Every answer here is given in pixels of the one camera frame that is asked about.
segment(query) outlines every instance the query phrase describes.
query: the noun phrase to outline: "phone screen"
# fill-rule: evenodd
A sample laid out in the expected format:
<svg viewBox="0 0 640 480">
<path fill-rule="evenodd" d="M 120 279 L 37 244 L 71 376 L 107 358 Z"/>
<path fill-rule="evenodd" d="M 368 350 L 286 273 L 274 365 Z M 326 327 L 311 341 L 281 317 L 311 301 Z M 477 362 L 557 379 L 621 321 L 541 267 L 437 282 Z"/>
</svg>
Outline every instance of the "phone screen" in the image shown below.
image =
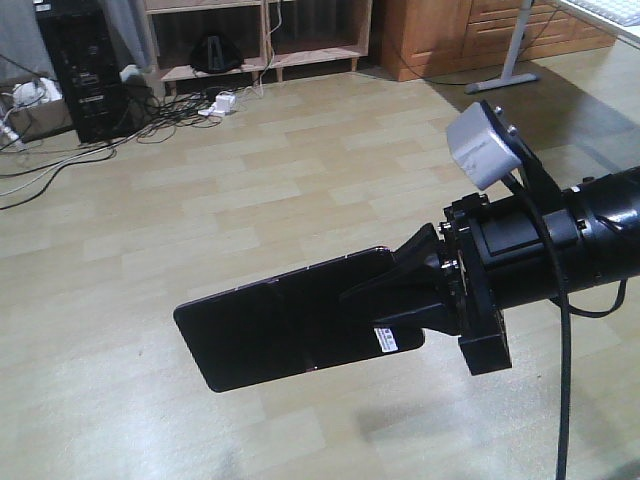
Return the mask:
<svg viewBox="0 0 640 480">
<path fill-rule="evenodd" d="M 388 249 L 372 248 L 181 305 L 174 318 L 216 392 L 412 350 L 422 329 L 376 329 L 339 302 L 393 266 Z"/>
</svg>

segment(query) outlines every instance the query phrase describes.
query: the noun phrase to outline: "white label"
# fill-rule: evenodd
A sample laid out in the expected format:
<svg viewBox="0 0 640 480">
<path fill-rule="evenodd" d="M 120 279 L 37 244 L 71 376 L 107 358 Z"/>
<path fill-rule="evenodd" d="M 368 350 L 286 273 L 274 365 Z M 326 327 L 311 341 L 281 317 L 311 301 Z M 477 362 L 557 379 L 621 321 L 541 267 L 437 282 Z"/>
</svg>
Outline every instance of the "white label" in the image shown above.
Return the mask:
<svg viewBox="0 0 640 480">
<path fill-rule="evenodd" d="M 393 338 L 393 332 L 389 328 L 374 328 L 376 337 L 378 337 L 378 343 L 384 353 L 397 352 L 398 345 L 396 345 L 396 339 Z"/>
<path fill-rule="evenodd" d="M 94 95 L 93 97 L 81 98 L 78 103 L 91 103 L 104 100 L 104 95 Z"/>
</svg>

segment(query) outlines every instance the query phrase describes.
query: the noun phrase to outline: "white cable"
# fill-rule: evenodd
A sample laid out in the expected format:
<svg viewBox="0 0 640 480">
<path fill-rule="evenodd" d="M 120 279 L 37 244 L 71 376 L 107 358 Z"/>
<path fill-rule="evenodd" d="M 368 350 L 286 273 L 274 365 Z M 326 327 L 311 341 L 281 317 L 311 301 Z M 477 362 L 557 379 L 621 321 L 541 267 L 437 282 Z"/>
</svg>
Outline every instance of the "white cable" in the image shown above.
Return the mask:
<svg viewBox="0 0 640 480">
<path fill-rule="evenodd" d="M 20 185 L 19 187 L 13 188 L 11 190 L 7 190 L 6 192 L 1 192 L 0 193 L 0 197 L 6 197 L 7 195 L 11 195 L 12 193 L 16 193 L 16 192 L 19 192 L 20 190 L 24 190 L 25 188 L 27 188 L 27 187 L 33 185 L 34 183 L 36 183 L 38 180 L 40 180 L 42 177 L 47 175 L 49 172 L 51 172 L 53 170 L 56 170 L 58 168 L 62 168 L 65 165 L 67 165 L 69 163 L 72 163 L 74 160 L 77 160 L 77 159 L 83 158 L 83 157 L 87 157 L 89 155 L 94 155 L 96 153 L 104 152 L 105 150 L 113 150 L 114 148 L 119 147 L 123 143 L 126 143 L 129 140 L 137 137 L 138 135 L 141 135 L 144 132 L 144 130 L 145 129 L 142 129 L 139 132 L 136 132 L 136 133 L 134 133 L 132 135 L 129 135 L 126 138 L 118 140 L 115 143 L 112 143 L 112 144 L 109 144 L 109 145 L 105 145 L 103 147 L 99 147 L 99 148 L 96 148 L 94 150 L 90 150 L 88 152 L 78 153 L 78 154 L 72 155 L 71 157 L 66 158 L 64 160 L 60 160 L 59 162 L 57 162 L 57 163 L 51 165 L 50 167 L 46 168 L 45 170 L 43 170 L 42 173 L 40 173 L 39 175 L 37 175 L 34 178 L 32 178 L 31 180 L 29 180 L 24 185 Z"/>
<path fill-rule="evenodd" d="M 247 87 L 243 90 L 243 94 L 247 93 L 247 92 L 253 92 L 258 98 L 263 98 L 264 97 L 264 85 L 262 83 L 262 78 L 265 76 L 265 74 L 267 73 L 267 71 L 272 67 L 275 59 L 276 59 L 276 51 L 273 48 L 273 43 L 271 42 L 271 35 L 273 33 L 275 33 L 280 27 L 282 27 L 282 23 L 283 23 L 283 19 L 282 19 L 282 0 L 278 0 L 277 2 L 277 12 L 278 12 L 278 24 L 272 28 L 269 31 L 268 34 L 268 38 L 267 38 L 267 43 L 268 43 L 268 47 L 269 47 L 269 63 L 267 63 L 267 66 L 265 67 L 264 71 L 260 74 L 260 76 L 258 77 L 258 80 L 256 82 L 254 82 L 253 85 L 251 85 L 250 87 Z"/>
<path fill-rule="evenodd" d="M 2 123 L 6 124 L 7 123 L 7 119 L 9 118 L 9 115 L 11 115 L 15 111 L 16 111 L 16 107 L 10 108 L 9 111 L 4 116 L 4 118 L 2 119 Z"/>
</svg>

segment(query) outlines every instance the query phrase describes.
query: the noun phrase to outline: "curtain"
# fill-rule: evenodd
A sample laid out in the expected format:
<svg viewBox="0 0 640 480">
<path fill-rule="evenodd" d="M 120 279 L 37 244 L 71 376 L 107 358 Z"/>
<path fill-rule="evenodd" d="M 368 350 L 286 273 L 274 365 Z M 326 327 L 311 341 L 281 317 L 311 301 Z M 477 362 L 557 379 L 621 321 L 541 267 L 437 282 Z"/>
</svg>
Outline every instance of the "curtain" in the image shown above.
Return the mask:
<svg viewBox="0 0 640 480">
<path fill-rule="evenodd" d="M 0 53 L 34 71 L 53 75 L 49 55 L 40 36 L 32 0 L 0 0 Z M 116 55 L 122 67 L 135 63 L 151 64 L 151 53 L 144 38 L 146 21 L 136 0 L 101 0 Z M 0 58 L 0 83 L 25 72 Z"/>
</svg>

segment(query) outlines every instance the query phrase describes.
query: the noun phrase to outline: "desk leg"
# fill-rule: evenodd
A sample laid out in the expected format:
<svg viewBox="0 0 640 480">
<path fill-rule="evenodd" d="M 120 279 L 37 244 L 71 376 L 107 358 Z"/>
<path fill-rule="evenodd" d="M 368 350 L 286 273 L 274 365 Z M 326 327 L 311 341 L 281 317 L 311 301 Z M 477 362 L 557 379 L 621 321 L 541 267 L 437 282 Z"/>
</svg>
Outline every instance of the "desk leg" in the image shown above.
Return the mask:
<svg viewBox="0 0 640 480">
<path fill-rule="evenodd" d="M 502 74 L 500 78 L 495 80 L 488 80 L 486 82 L 470 83 L 466 86 L 466 93 L 477 93 L 484 90 L 491 90 L 493 88 L 506 87 L 508 85 L 517 85 L 519 83 L 533 82 L 538 80 L 538 77 L 532 73 L 525 73 L 523 75 L 513 75 L 513 68 L 518 60 L 518 54 L 520 52 L 520 45 L 522 44 L 522 36 L 527 27 L 527 22 L 531 16 L 531 6 L 533 0 L 523 0 L 520 12 L 518 13 L 518 21 L 516 22 L 516 28 L 511 36 L 511 43 L 509 44 L 509 51 L 507 52 L 507 58 L 502 67 Z"/>
</svg>

